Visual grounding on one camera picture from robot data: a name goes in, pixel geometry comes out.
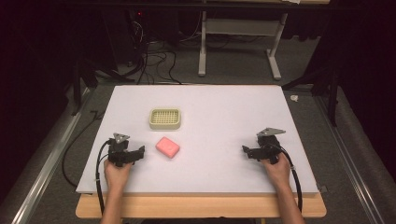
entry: wire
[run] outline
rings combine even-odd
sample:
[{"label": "wire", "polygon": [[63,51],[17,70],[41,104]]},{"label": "wire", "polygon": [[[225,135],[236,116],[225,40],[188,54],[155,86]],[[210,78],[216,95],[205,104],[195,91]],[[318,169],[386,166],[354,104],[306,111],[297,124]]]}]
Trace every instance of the wire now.
[{"label": "wire", "polygon": [[142,76],[145,74],[146,68],[147,68],[147,66],[148,66],[148,50],[149,50],[149,46],[148,46],[148,45],[145,45],[146,56],[145,56],[145,58],[142,57],[142,59],[143,59],[143,61],[144,61],[144,65],[143,65],[143,67],[142,67],[142,69],[141,69],[141,73],[140,73],[139,79],[138,79],[137,82],[136,82],[136,85],[139,85],[139,84],[140,84],[140,81],[141,81],[141,79],[142,79]]},{"label": "wire", "polygon": [[184,41],[187,41],[187,40],[191,40],[191,39],[194,39],[197,36],[200,36],[200,35],[196,35],[196,33],[198,32],[199,25],[201,24],[201,19],[202,19],[202,12],[200,12],[200,14],[199,14],[198,22],[197,22],[197,25],[195,26],[195,30],[192,33],[192,35],[190,35],[189,37],[187,37],[185,39],[179,40],[179,42],[184,42]]},{"label": "wire", "polygon": [[262,35],[253,35],[252,38],[250,40],[243,40],[243,39],[238,39],[238,37],[244,37],[245,36],[241,36],[241,35],[229,35],[228,38],[234,42],[239,42],[239,43],[252,43],[255,42],[259,39],[262,39],[263,36]]},{"label": "wire", "polygon": [[96,173],[95,173],[95,181],[96,181],[96,191],[98,193],[98,199],[99,199],[99,204],[100,204],[100,210],[103,214],[103,212],[105,211],[105,202],[103,200],[103,194],[102,194],[102,187],[100,185],[100,173],[99,173],[99,164],[101,162],[101,155],[102,155],[102,151],[105,148],[106,145],[110,144],[110,140],[105,141],[100,150],[99,150],[99,154],[98,154],[98,159],[96,160]]},{"label": "wire", "polygon": [[102,119],[101,117],[105,114],[106,111],[100,113],[98,115],[97,113],[98,111],[91,111],[91,113],[95,113],[95,115],[93,116],[92,121],[87,124],[87,126],[85,126],[81,132],[79,132],[79,134],[71,141],[71,143],[69,144],[69,146],[66,148],[66,150],[64,151],[64,155],[62,156],[62,174],[64,175],[64,179],[71,185],[73,186],[75,189],[77,188],[77,184],[74,183],[72,180],[70,180],[70,178],[67,176],[66,170],[64,168],[65,165],[65,160],[66,160],[66,155],[67,152],[70,150],[71,146],[74,145],[74,143],[79,139],[79,137],[97,120]]},{"label": "wire", "polygon": [[101,162],[104,158],[106,158],[108,156],[108,154],[106,154],[105,156],[103,156],[100,160],[99,160],[99,162]]},{"label": "wire", "polygon": [[301,184],[300,184],[300,180],[299,180],[299,178],[297,176],[297,172],[295,170],[295,166],[294,166],[293,162],[291,161],[291,157],[290,157],[288,151],[286,151],[286,149],[283,148],[283,147],[278,147],[278,146],[273,145],[273,144],[268,144],[268,145],[280,149],[282,151],[282,153],[285,154],[286,158],[288,159],[289,164],[290,164],[291,173],[293,175],[294,182],[296,183],[297,197],[298,197],[298,202],[297,202],[298,208],[300,209],[300,212],[302,212],[303,211],[303,193],[301,191]]},{"label": "wire", "polygon": [[[223,37],[224,35],[209,35],[209,36],[211,36],[212,39],[214,39],[216,41],[216,37]],[[222,49],[225,46],[227,46],[229,43],[230,43],[230,38],[225,38],[225,43],[223,43],[221,46],[218,46],[218,47],[210,46],[207,41],[206,41],[206,46],[209,49]]]},{"label": "wire", "polygon": [[[160,70],[159,70],[160,65],[161,65],[162,63],[165,63],[165,62],[166,62],[166,59],[168,58],[167,54],[173,54],[173,56],[174,56],[174,59],[173,59],[173,61],[172,61],[172,65],[171,65],[171,67],[170,67],[169,70],[168,70],[168,76],[169,76],[169,78],[168,78],[168,77],[163,77],[163,76],[161,75],[161,73],[160,73]],[[164,50],[164,51],[157,50],[157,51],[150,51],[150,52],[148,52],[148,56],[149,56],[149,57],[154,57],[154,58],[157,57],[157,58],[160,59],[158,62],[150,64],[150,66],[153,66],[153,65],[156,66],[156,73],[157,73],[157,75],[158,75],[160,78],[162,78],[162,79],[164,79],[164,80],[167,80],[167,81],[173,81],[173,82],[178,83],[179,85],[182,85],[182,83],[181,83],[179,80],[175,79],[175,78],[172,76],[172,70],[175,68],[175,66],[176,66],[176,60],[177,60],[177,54],[176,54],[175,52],[173,52],[172,50]]]},{"label": "wire", "polygon": [[140,23],[139,22],[137,22],[137,21],[134,21],[134,24],[136,24],[137,26],[138,26],[138,28],[136,28],[136,32],[134,32],[134,34],[135,35],[137,35],[137,33],[138,33],[138,31],[139,31],[139,28],[140,28],[140,30],[141,30],[141,32],[140,32],[140,40],[139,40],[139,43],[142,43],[142,40],[143,40],[143,27],[142,27],[142,25],[140,25]]}]

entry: hand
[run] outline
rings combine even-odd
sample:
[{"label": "hand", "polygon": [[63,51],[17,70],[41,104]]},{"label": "hand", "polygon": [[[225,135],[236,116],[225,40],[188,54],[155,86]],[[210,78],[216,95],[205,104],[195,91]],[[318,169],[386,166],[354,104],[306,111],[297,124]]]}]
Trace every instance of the hand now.
[{"label": "hand", "polygon": [[283,153],[280,153],[278,158],[279,161],[275,164],[271,164],[269,160],[262,160],[262,164],[264,164],[267,174],[276,189],[289,188],[290,164],[288,158]]},{"label": "hand", "polygon": [[123,167],[117,167],[109,160],[105,160],[105,178],[108,186],[108,192],[115,190],[123,192],[123,189],[128,182],[129,171],[132,163],[126,163]]}]

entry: cable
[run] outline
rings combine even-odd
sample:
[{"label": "cable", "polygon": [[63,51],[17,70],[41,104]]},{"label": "cable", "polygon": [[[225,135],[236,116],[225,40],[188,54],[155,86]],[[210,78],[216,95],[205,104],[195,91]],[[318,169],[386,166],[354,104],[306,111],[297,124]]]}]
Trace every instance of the cable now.
[{"label": "cable", "polygon": [[[215,39],[215,37],[223,37],[224,35],[211,35],[211,37],[212,37],[212,39]],[[225,38],[225,43],[223,43],[221,46],[218,46],[218,47],[213,47],[213,46],[210,46],[209,45],[209,43],[206,41],[206,46],[209,48],[209,49],[222,49],[222,48],[224,48],[225,46],[227,46],[228,44],[230,43],[230,38]]]},{"label": "cable", "polygon": [[242,39],[238,39],[238,37],[246,37],[245,35],[228,35],[227,38],[229,38],[230,40],[232,40],[233,42],[238,42],[238,43],[252,43],[257,41],[260,38],[263,38],[262,35],[253,35],[252,39],[250,40],[242,40]]},{"label": "cable", "polygon": [[95,173],[95,181],[96,181],[96,191],[98,193],[98,199],[99,199],[99,204],[100,204],[100,210],[103,214],[103,212],[105,211],[105,202],[103,200],[103,194],[102,194],[102,187],[100,185],[100,173],[99,173],[99,164],[100,161],[103,159],[101,159],[101,155],[102,155],[102,151],[105,148],[106,145],[110,144],[110,140],[105,141],[100,150],[99,150],[99,154],[98,154],[98,159],[96,160],[96,173]]},{"label": "cable", "polygon": [[[164,63],[164,62],[166,61],[166,59],[167,59],[167,53],[170,53],[170,54],[173,54],[173,55],[174,55],[174,60],[173,60],[173,62],[172,62],[171,67],[170,67],[169,70],[168,70],[168,76],[169,76],[169,78],[161,76],[161,73],[160,73],[160,71],[159,71],[159,66],[160,66],[160,64]],[[182,83],[181,83],[179,80],[173,78],[173,76],[172,76],[172,70],[175,68],[176,59],[177,59],[177,54],[176,54],[175,52],[173,52],[172,50],[152,51],[152,52],[148,52],[148,55],[149,55],[150,57],[158,57],[158,58],[160,58],[160,60],[159,60],[158,62],[153,63],[153,64],[150,64],[150,65],[156,65],[157,75],[158,75],[160,78],[162,78],[162,79],[164,79],[164,80],[168,80],[168,81],[173,81],[173,82],[178,83],[179,85],[182,85]]]},{"label": "cable", "polygon": [[197,25],[196,25],[195,30],[192,33],[192,35],[190,35],[189,37],[187,37],[185,39],[179,40],[179,42],[183,42],[183,41],[187,41],[187,40],[190,40],[190,39],[194,39],[195,37],[199,36],[199,35],[195,35],[195,34],[198,32],[199,25],[201,24],[201,18],[202,18],[202,12],[199,13],[198,22],[197,22]]},{"label": "cable", "polygon": [[62,174],[64,175],[64,179],[71,185],[73,186],[75,189],[77,188],[77,184],[74,183],[72,180],[70,180],[70,178],[67,176],[66,174],[66,170],[64,168],[64,164],[65,164],[65,160],[66,160],[66,155],[67,152],[69,151],[69,149],[71,148],[71,146],[73,146],[73,144],[79,139],[79,137],[97,120],[102,119],[101,117],[105,114],[106,111],[100,113],[98,115],[97,113],[98,111],[91,111],[91,113],[95,113],[95,115],[93,116],[92,121],[87,124],[87,126],[85,126],[81,132],[71,141],[70,145],[66,148],[66,150],[64,151],[64,155],[62,156]]},{"label": "cable", "polygon": [[268,145],[271,145],[272,147],[276,147],[276,148],[280,149],[282,151],[282,153],[285,154],[286,158],[288,159],[289,164],[290,164],[291,173],[293,174],[294,182],[296,184],[296,189],[297,189],[297,197],[298,197],[297,205],[298,205],[298,208],[300,209],[300,212],[303,212],[303,193],[301,191],[301,184],[300,184],[300,180],[297,176],[295,166],[294,166],[293,162],[291,161],[291,157],[290,157],[288,151],[286,151],[286,149],[283,147],[278,147],[273,144],[268,144]]},{"label": "cable", "polygon": [[108,156],[108,154],[106,154],[105,156],[103,156],[100,160],[99,160],[99,162],[101,162],[104,158],[106,158]]},{"label": "cable", "polygon": [[142,43],[142,40],[143,40],[143,27],[142,27],[142,25],[140,25],[140,23],[139,22],[137,22],[137,21],[133,21],[133,24],[136,24],[139,28],[140,28],[140,30],[141,30],[141,32],[140,32],[140,40],[139,40],[139,43]]},{"label": "cable", "polygon": [[87,65],[89,65],[90,67],[92,67],[93,69],[101,70],[104,73],[106,73],[107,75],[109,75],[109,76],[111,76],[111,77],[113,77],[113,78],[115,78],[115,79],[117,79],[119,81],[123,81],[123,82],[134,82],[134,79],[129,79],[128,76],[131,76],[131,75],[135,74],[138,70],[141,69],[141,66],[142,66],[142,62],[139,59],[138,62],[137,62],[136,67],[132,71],[130,71],[130,72],[124,74],[124,75],[120,75],[119,73],[117,73],[117,72],[115,72],[113,70],[107,69],[106,67],[102,66],[101,64],[95,63],[95,62],[90,61],[88,59],[85,59],[84,62]]},{"label": "cable", "polygon": [[139,79],[138,79],[137,82],[136,82],[136,85],[139,85],[139,84],[140,84],[140,81],[141,81],[141,79],[142,79],[142,76],[143,76],[143,74],[145,73],[145,70],[146,70],[146,68],[147,68],[147,65],[148,65],[148,51],[149,51],[149,46],[148,46],[148,45],[145,45],[146,56],[145,56],[145,58],[142,57],[142,60],[144,61],[144,65],[143,65],[143,67],[142,67],[142,69],[141,69],[141,74],[140,74],[140,76],[139,76]]}]

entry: white table surface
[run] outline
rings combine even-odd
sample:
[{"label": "white table surface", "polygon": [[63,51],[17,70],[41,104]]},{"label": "white table surface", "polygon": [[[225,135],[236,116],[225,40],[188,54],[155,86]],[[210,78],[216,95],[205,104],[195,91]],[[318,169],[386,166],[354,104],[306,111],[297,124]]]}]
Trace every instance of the white table surface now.
[{"label": "white table surface", "polygon": [[[181,113],[175,131],[152,131],[153,108],[173,107]],[[101,145],[113,133],[130,135],[128,150],[146,146],[125,192],[150,194],[274,193],[260,162],[248,159],[242,145],[258,147],[256,133],[267,128],[277,135],[297,167],[303,193],[317,193],[317,185],[283,91],[278,86],[118,86],[113,91],[77,192],[94,193],[95,164]],[[173,159],[155,148],[168,137],[180,151]],[[103,163],[102,190],[106,192]],[[295,184],[290,175],[290,184]]]}]

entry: black cable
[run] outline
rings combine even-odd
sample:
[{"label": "black cable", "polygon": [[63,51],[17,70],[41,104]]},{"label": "black cable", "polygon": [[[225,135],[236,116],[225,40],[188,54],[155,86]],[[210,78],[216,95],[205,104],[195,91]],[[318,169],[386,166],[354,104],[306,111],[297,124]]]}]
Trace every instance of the black cable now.
[{"label": "black cable", "polygon": [[103,156],[100,160],[99,160],[99,162],[101,162],[104,158],[106,158],[108,156],[108,154],[106,154],[105,156]]},{"label": "black cable", "polygon": [[238,37],[240,37],[240,35],[228,35],[227,36],[227,38],[229,38],[233,42],[237,42],[237,43],[252,43],[252,42],[255,42],[256,40],[262,38],[263,35],[254,35],[253,38],[250,39],[250,40],[242,40],[242,39],[238,39]]},{"label": "black cable", "polygon": [[196,36],[191,37],[189,39],[180,40],[179,44],[183,45],[183,46],[186,46],[186,47],[199,46],[199,45],[201,45],[201,39],[197,39],[198,37],[200,37],[200,35],[196,35]]},{"label": "black cable", "polygon": [[102,151],[105,148],[106,145],[110,144],[110,140],[105,141],[100,150],[99,150],[99,154],[98,154],[98,159],[96,160],[96,173],[95,173],[95,181],[96,181],[96,191],[98,193],[98,199],[99,199],[99,204],[100,204],[100,210],[103,214],[103,212],[105,211],[105,202],[103,200],[103,194],[102,194],[102,187],[100,185],[100,173],[99,173],[99,164],[100,161],[103,159],[101,158],[102,155]]},{"label": "black cable", "polygon": [[149,57],[157,57],[157,58],[160,58],[160,60],[159,60],[158,62],[156,62],[156,63],[148,63],[148,66],[154,66],[154,65],[157,65],[157,66],[158,66],[158,64],[163,63],[163,62],[165,62],[165,60],[166,60],[166,54],[164,54],[164,56],[162,57],[162,56],[160,56],[160,55],[155,55],[155,53],[153,53],[152,55],[151,55],[151,53],[149,53],[148,56],[149,56]]},{"label": "black cable", "polygon": [[[161,53],[164,55],[164,57],[161,57],[161,56],[159,56],[159,55],[154,55],[154,54],[161,54]],[[166,58],[167,58],[167,55],[166,55],[167,53],[171,53],[171,54],[174,55],[174,60],[173,60],[173,62],[172,62],[172,66],[171,66],[171,67],[169,68],[169,70],[168,70],[168,76],[169,76],[170,78],[166,78],[166,77],[161,76],[161,74],[160,74],[160,72],[159,72],[159,65],[160,65],[161,63],[164,63],[164,62],[165,62],[165,60],[166,60]],[[157,66],[156,66],[157,74],[158,74],[158,76],[159,76],[160,78],[165,79],[165,80],[168,80],[168,81],[173,81],[173,82],[178,83],[179,85],[182,85],[182,83],[181,83],[179,80],[175,79],[175,78],[172,76],[172,70],[175,68],[176,59],[177,59],[177,54],[176,54],[175,52],[173,52],[172,50],[166,50],[166,51],[155,51],[155,52],[150,52],[149,54],[152,54],[152,56],[157,56],[157,57],[161,58],[161,60],[160,60],[159,62],[155,63],[155,64],[157,65]]]},{"label": "black cable", "polygon": [[136,82],[136,85],[139,85],[139,84],[140,84],[140,81],[141,81],[141,79],[142,79],[142,76],[143,76],[143,74],[144,74],[145,71],[146,71],[146,68],[147,68],[147,65],[148,65],[148,51],[149,51],[149,46],[148,46],[148,45],[145,45],[146,56],[145,56],[145,58],[142,57],[142,60],[144,61],[144,65],[143,65],[142,68],[141,68],[141,74],[140,74],[140,76],[139,76],[139,79],[138,79],[137,82]]},{"label": "black cable", "polygon": [[298,197],[297,205],[298,205],[298,208],[300,209],[300,212],[303,212],[303,193],[301,192],[300,180],[297,176],[296,169],[294,167],[293,162],[291,161],[291,157],[290,157],[289,153],[285,150],[285,148],[283,148],[283,147],[281,147],[281,148],[282,148],[283,154],[285,154],[286,158],[288,158],[288,161],[290,163],[291,173],[293,174],[294,181],[296,183],[296,188],[297,188],[297,197]]},{"label": "black cable", "polygon": [[147,67],[148,67],[148,63],[149,63],[149,55],[148,55],[148,51],[149,51],[149,47],[147,47],[146,49],[146,55],[145,55],[145,66],[142,68],[142,74],[146,75],[146,79],[148,80],[148,84],[149,84],[149,77],[151,77],[151,75],[146,71]]},{"label": "black cable", "polygon": [[138,61],[138,65],[132,71],[130,71],[127,74],[124,74],[124,75],[120,75],[117,72],[115,72],[115,71],[113,71],[111,69],[107,69],[106,67],[102,66],[101,64],[95,63],[95,62],[90,61],[88,59],[85,59],[84,62],[88,66],[92,67],[93,69],[101,70],[104,73],[106,73],[107,75],[109,75],[109,76],[111,76],[111,77],[113,77],[113,78],[115,78],[115,79],[117,79],[119,81],[123,81],[123,82],[134,82],[134,79],[129,79],[127,76],[130,76],[131,74],[134,74],[135,72],[137,72],[138,70],[141,69],[140,60]]},{"label": "black cable", "polygon": [[[211,37],[212,37],[212,39],[215,39],[216,37],[221,37],[221,35],[213,35],[213,36],[211,36]],[[208,43],[208,41],[206,41],[206,46],[207,46],[209,49],[223,49],[223,48],[226,47],[229,43],[230,43],[230,39],[229,39],[229,38],[225,38],[225,43],[223,43],[221,46],[218,46],[218,47],[210,46],[209,43]]]},{"label": "black cable", "polygon": [[70,180],[70,178],[67,176],[66,170],[64,168],[64,164],[65,164],[65,160],[66,160],[66,155],[67,152],[69,151],[69,149],[74,145],[74,143],[79,139],[79,137],[96,121],[101,119],[101,117],[105,114],[106,111],[100,113],[99,115],[97,114],[97,111],[91,111],[92,113],[95,113],[95,115],[93,116],[92,121],[87,124],[87,126],[85,126],[81,132],[79,132],[79,134],[71,141],[70,145],[66,148],[66,150],[64,151],[64,155],[62,156],[62,174],[64,175],[64,179],[71,185],[73,186],[75,189],[77,188],[77,184],[74,183],[72,180]]},{"label": "black cable", "polygon": [[154,85],[155,84],[154,76],[152,74],[148,73],[147,71],[145,72],[145,74],[146,74],[146,79],[148,81],[148,84]]}]

